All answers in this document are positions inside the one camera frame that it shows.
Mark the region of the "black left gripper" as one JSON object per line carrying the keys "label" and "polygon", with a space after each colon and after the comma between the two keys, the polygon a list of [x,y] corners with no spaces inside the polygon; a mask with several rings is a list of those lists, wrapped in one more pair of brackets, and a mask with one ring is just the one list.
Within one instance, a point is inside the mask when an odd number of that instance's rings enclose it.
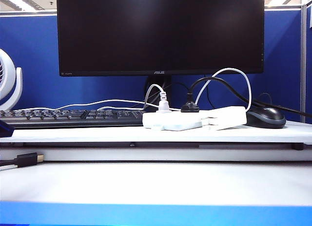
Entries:
{"label": "black left gripper", "polygon": [[3,137],[11,137],[13,135],[14,128],[5,123],[4,121],[0,121],[0,138]]}

